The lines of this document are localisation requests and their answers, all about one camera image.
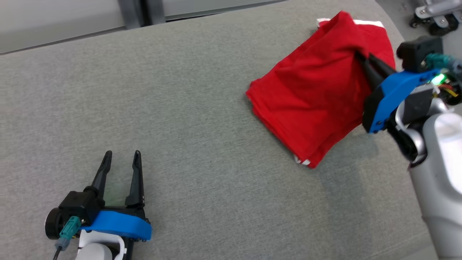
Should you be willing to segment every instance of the gray fabric surface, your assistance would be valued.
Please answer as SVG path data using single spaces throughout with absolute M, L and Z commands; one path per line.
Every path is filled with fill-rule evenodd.
M 5 259 L 52 258 L 47 213 L 91 182 L 108 149 L 108 205 L 123 204 L 142 153 L 156 232 L 134 259 L 388 260 L 428 245 L 386 133 L 359 127 L 310 170 L 244 97 L 340 10 L 402 41 L 374 1 L 292 0 L 0 57 Z

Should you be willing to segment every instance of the folded red cloth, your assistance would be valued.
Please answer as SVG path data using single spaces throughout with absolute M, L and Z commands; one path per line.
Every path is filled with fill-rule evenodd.
M 246 92 L 255 115 L 300 160 L 315 168 L 334 144 L 361 124 L 371 93 L 358 51 L 395 66 L 386 30 L 346 12 L 320 28 Z

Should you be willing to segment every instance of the green light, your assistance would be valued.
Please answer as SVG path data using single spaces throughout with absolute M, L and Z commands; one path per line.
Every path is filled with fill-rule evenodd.
M 446 81 L 446 76 L 444 74 L 440 74 L 432 79 L 432 83 L 435 85 L 443 84 Z

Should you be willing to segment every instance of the black cable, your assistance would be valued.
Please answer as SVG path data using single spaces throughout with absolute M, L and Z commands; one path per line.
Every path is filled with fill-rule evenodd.
M 56 253 L 55 253 L 55 256 L 53 257 L 53 260 L 57 260 L 58 259 L 58 255 L 59 255 L 59 252 L 61 252 L 62 250 L 62 247 L 58 247 L 56 249 Z

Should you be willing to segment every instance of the red cloth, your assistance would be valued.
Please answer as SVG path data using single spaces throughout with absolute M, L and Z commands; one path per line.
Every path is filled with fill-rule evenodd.
M 255 115 L 311 168 L 361 124 L 371 91 L 355 51 L 395 67 L 384 28 L 356 25 L 346 12 L 320 26 L 246 92 Z

